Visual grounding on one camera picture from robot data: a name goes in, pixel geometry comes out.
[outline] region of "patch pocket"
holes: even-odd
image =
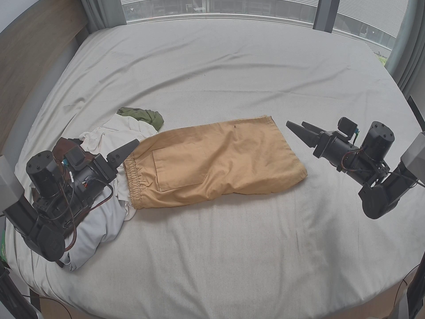
[[[159,191],[202,183],[208,167],[204,149],[195,143],[152,151]]]

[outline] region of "floor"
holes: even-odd
[[[413,275],[414,273],[412,272],[406,278],[408,283],[412,280]],[[396,284],[363,305],[356,306],[341,313],[327,316],[323,319],[366,319],[369,317],[385,318],[387,315],[389,315],[393,307],[398,287],[399,284]],[[400,288],[399,295],[405,288],[406,286],[403,284]],[[55,301],[41,299],[40,305],[44,319],[69,318],[65,309]],[[88,316],[87,314],[84,314],[70,306],[67,306],[67,309],[69,310],[72,319],[99,319],[99,317]],[[425,319],[424,309],[419,312],[416,319]]]

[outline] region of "green grass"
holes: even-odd
[[[378,54],[376,56],[378,57],[378,59],[382,63],[382,65],[385,65],[385,63],[387,62],[388,58],[385,58],[385,57],[380,56]]]

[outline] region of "gray curtain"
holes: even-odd
[[[81,0],[81,2],[87,14],[89,33],[126,24],[121,0]]]
[[[418,74],[425,74],[425,0],[409,0],[396,43],[385,68],[408,98]]]

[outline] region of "bed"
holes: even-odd
[[[161,131],[273,117],[308,177],[272,195],[230,194],[177,208],[141,209],[119,236],[69,272],[6,228],[8,263],[40,295],[107,318],[321,318],[400,281],[425,249],[424,190],[367,218],[360,185],[337,173],[285,127],[328,130],[340,117],[374,120],[396,141],[396,167],[420,127],[362,42],[273,23],[181,20],[91,34],[46,99],[15,173],[59,137],[75,138],[121,106],[158,110]]]

